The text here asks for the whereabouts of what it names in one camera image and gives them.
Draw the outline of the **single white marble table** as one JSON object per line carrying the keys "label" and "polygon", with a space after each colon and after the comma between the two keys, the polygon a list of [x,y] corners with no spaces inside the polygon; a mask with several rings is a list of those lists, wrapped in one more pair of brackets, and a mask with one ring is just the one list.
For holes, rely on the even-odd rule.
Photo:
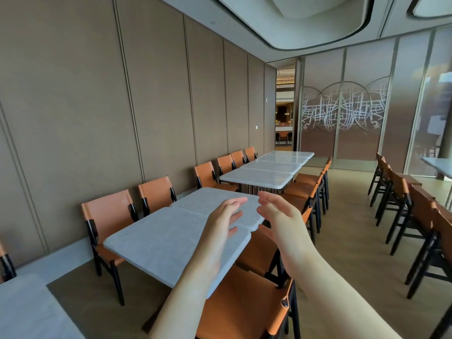
{"label": "single white marble table", "polygon": [[0,339],[85,339],[36,274],[0,284]]}
{"label": "single white marble table", "polygon": [[[452,159],[421,157],[428,166],[433,167],[437,172],[449,178],[452,183]],[[452,184],[446,199],[445,207],[452,210]]]}

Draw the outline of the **person's left hand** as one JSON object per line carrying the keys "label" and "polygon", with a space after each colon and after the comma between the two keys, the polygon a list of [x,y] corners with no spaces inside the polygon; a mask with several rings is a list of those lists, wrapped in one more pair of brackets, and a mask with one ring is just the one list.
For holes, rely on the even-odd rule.
{"label": "person's left hand", "polygon": [[227,199],[208,216],[189,263],[210,279],[218,274],[228,228],[243,216],[239,208],[247,200],[247,197]]}

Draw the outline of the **person's right hand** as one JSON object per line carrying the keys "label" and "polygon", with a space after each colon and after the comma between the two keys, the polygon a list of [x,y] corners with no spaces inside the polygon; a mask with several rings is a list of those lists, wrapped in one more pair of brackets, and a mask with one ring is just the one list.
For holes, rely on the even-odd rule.
{"label": "person's right hand", "polygon": [[288,275],[302,283],[318,256],[302,214],[278,194],[259,191],[258,202],[257,212],[271,224],[270,236],[280,250]]}

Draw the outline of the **row of white marble tables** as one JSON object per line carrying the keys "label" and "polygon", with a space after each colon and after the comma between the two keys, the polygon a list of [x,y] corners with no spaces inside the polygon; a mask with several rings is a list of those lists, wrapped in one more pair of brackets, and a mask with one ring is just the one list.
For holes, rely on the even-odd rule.
{"label": "row of white marble tables", "polygon": [[216,188],[200,188],[111,235],[104,246],[161,283],[174,288],[199,242],[207,217],[224,200],[246,197],[243,216],[230,227],[238,231],[227,240],[209,298],[258,229],[258,196]]}

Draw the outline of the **person's right forearm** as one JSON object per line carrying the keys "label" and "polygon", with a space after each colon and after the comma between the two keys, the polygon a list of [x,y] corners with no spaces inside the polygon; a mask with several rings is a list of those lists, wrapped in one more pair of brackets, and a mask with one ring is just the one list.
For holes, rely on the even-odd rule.
{"label": "person's right forearm", "polygon": [[402,339],[317,252],[291,256],[284,265],[337,338]]}

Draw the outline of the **orange chair with black frame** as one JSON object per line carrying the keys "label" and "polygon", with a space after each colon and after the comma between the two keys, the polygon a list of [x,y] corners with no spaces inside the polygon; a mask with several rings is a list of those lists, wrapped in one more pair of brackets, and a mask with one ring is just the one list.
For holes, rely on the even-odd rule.
{"label": "orange chair with black frame", "polygon": [[7,282],[17,276],[15,267],[0,241],[0,284]]}
{"label": "orange chair with black frame", "polygon": [[308,216],[308,230],[313,241],[315,239],[313,216],[315,217],[315,226],[318,234],[321,228],[320,191],[323,188],[323,177],[324,173],[322,172],[319,176],[314,176],[313,182],[291,182],[282,194],[282,197],[295,206],[302,214],[308,207],[312,207]]}
{"label": "orange chair with black frame", "polygon": [[377,182],[376,190],[374,192],[374,196],[376,197],[379,193],[382,194],[380,204],[376,211],[376,226],[379,226],[381,223],[382,216],[385,212],[385,209],[388,205],[389,199],[391,197],[391,189],[392,189],[392,181],[391,181],[391,166],[387,164],[384,157],[381,158],[381,176],[379,181]]}
{"label": "orange chair with black frame", "polygon": [[410,285],[408,299],[424,277],[452,283],[452,213],[426,197],[418,186],[411,188],[410,197],[410,224],[423,235],[424,243],[405,279],[405,285]]}
{"label": "orange chair with black frame", "polygon": [[233,265],[206,300],[195,339],[281,339],[296,305],[295,283],[282,286]]}
{"label": "orange chair with black frame", "polygon": [[[331,166],[331,163],[332,163],[332,156],[330,156],[327,159],[327,162],[325,163],[325,166],[322,170],[323,177],[322,177],[322,181],[320,183],[321,191],[319,192],[319,197],[322,200],[322,207],[323,207],[324,215],[326,214],[326,211],[329,210],[330,190],[329,190],[328,170]],[[315,175],[299,173],[297,175],[297,178],[295,179],[295,181],[313,184],[315,182],[315,178],[316,178]]]}
{"label": "orange chair with black frame", "polygon": [[[302,214],[303,221],[308,220],[312,207]],[[257,230],[251,233],[251,240],[240,254],[236,264],[244,270],[257,274],[260,277],[273,282],[278,289],[282,289],[290,278],[283,264],[279,248],[259,248],[257,243]],[[315,262],[311,265],[311,272],[315,270],[319,262],[324,262],[318,254]],[[308,285],[311,281],[305,278],[302,285]]]}
{"label": "orange chair with black frame", "polygon": [[386,244],[389,244],[392,240],[396,228],[400,227],[390,251],[390,255],[393,256],[398,249],[402,236],[405,234],[406,228],[410,226],[409,223],[413,206],[410,196],[410,187],[422,187],[422,183],[410,175],[397,174],[394,172],[391,172],[390,182],[391,192],[389,194],[389,200],[394,201],[397,208],[396,215],[387,234]]}
{"label": "orange chair with black frame", "polygon": [[452,326],[452,303],[449,308],[444,313],[440,322],[432,332],[431,336],[428,339],[442,339],[444,334],[447,332],[449,327]]}
{"label": "orange chair with black frame", "polygon": [[374,187],[374,184],[376,185],[376,187],[374,188],[374,193],[370,200],[370,205],[369,205],[370,207],[373,207],[373,205],[376,201],[376,197],[380,193],[381,182],[383,179],[383,177],[382,177],[383,176],[383,167],[382,167],[383,161],[384,161],[384,157],[381,156],[379,153],[376,153],[376,169],[375,169],[375,172],[372,177],[370,187],[368,190],[368,195],[370,195],[372,188]]}

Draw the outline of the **person's left forearm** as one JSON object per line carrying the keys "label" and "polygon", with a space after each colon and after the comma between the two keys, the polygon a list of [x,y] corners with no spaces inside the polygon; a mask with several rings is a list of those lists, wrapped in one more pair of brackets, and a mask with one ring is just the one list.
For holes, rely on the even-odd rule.
{"label": "person's left forearm", "polygon": [[194,339],[213,279],[220,263],[191,262],[152,326],[149,339]]}

